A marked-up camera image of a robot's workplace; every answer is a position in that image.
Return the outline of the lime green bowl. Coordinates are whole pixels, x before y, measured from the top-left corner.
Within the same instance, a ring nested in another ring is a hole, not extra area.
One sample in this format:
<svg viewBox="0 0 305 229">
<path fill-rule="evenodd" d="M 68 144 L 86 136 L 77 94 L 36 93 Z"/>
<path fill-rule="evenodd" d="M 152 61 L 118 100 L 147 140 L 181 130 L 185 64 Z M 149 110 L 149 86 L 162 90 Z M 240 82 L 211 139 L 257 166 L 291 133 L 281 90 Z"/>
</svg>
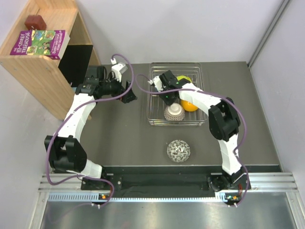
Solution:
<svg viewBox="0 0 305 229">
<path fill-rule="evenodd" d="M 188 77 L 188 76 L 185 76 L 185 75 L 179 75 L 176 77 L 178 81 L 182 80 L 182 79 L 186 79 L 188 80 L 189 82 L 192 82 L 191 78 Z"/>
</svg>

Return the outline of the black white patterned bowl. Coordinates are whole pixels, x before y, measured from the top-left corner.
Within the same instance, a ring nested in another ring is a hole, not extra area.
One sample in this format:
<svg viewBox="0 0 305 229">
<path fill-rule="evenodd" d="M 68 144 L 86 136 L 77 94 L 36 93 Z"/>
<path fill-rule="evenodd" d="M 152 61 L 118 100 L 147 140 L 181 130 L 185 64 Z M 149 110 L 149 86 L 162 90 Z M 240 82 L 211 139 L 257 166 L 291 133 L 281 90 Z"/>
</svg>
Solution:
<svg viewBox="0 0 305 229">
<path fill-rule="evenodd" d="M 167 156 L 175 163 L 182 163 L 189 159 L 190 146 L 183 140 L 173 140 L 167 146 Z"/>
</svg>

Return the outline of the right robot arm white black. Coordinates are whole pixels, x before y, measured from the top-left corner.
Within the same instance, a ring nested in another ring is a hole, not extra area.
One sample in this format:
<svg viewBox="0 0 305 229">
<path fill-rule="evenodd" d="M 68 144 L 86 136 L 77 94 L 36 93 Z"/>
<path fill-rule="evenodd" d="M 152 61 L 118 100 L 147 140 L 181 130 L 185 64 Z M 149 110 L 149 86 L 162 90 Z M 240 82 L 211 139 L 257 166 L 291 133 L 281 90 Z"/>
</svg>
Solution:
<svg viewBox="0 0 305 229">
<path fill-rule="evenodd" d="M 210 133 L 217 139 L 222 156 L 222 173 L 209 175 L 209 186 L 213 191 L 235 188 L 240 183 L 242 165 L 236 149 L 241 122 L 232 107 L 233 102 L 228 98 L 205 94 L 192 81 L 179 80 L 170 70 L 154 77 L 151 84 L 157 92 L 161 92 L 159 97 L 172 109 L 172 113 L 178 112 L 174 102 L 180 99 L 190 102 L 207 115 Z"/>
</svg>

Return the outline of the patterned beige upturned bowl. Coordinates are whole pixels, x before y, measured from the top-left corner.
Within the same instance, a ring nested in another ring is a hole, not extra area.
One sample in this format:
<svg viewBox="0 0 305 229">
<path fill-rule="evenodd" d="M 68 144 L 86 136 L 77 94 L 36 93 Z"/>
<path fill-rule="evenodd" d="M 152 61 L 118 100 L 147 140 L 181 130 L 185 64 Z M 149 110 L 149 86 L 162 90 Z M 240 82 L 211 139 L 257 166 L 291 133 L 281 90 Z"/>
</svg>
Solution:
<svg viewBox="0 0 305 229">
<path fill-rule="evenodd" d="M 167 121 L 182 121 L 185 117 L 185 110 L 180 104 L 173 103 L 165 107 L 164 117 Z"/>
</svg>

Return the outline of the orange yellow bowl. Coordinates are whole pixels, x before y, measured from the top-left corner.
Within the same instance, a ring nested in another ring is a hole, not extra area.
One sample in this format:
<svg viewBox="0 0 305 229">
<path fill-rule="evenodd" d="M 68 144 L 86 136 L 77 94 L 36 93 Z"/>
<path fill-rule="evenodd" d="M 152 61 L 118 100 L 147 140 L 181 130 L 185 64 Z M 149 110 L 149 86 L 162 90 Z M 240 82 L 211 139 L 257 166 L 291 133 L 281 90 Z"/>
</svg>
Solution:
<svg viewBox="0 0 305 229">
<path fill-rule="evenodd" d="M 187 112 L 195 112 L 198 110 L 198 107 L 193 105 L 192 103 L 185 101 L 185 100 L 181 100 L 180 101 L 180 105 L 182 106 L 182 108 L 187 111 Z"/>
</svg>

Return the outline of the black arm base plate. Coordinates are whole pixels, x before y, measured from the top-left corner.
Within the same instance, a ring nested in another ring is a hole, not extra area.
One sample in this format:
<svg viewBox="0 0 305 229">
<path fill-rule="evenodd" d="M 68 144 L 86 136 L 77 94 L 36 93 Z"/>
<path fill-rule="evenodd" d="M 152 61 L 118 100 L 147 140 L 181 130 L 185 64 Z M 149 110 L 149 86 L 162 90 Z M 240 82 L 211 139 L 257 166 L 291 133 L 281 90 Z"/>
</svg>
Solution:
<svg viewBox="0 0 305 229">
<path fill-rule="evenodd" d="M 231 175 L 221 166 L 106 166 L 102 178 L 115 198 L 199 198 L 251 188 L 245 170 Z"/>
</svg>

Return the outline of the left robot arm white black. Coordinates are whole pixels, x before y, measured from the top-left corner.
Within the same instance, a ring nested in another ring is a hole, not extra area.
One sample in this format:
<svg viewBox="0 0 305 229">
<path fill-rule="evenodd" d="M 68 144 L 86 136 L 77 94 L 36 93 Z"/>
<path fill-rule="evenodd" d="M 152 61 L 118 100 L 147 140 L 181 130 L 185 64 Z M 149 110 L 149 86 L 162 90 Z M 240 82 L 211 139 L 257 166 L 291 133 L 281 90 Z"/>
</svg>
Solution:
<svg viewBox="0 0 305 229">
<path fill-rule="evenodd" d="M 109 95 L 123 103 L 136 100 L 131 89 L 132 82 L 127 81 L 125 86 L 122 85 L 125 71 L 127 66 L 122 62 L 113 64 L 109 73 L 104 66 L 96 66 L 96 73 L 86 76 L 84 82 L 77 86 L 62 126 L 53 136 L 45 138 L 47 168 L 92 177 L 91 183 L 97 189 L 107 186 L 108 178 L 103 175 L 103 167 L 88 159 L 80 138 L 91 111 L 102 96 Z"/>
</svg>

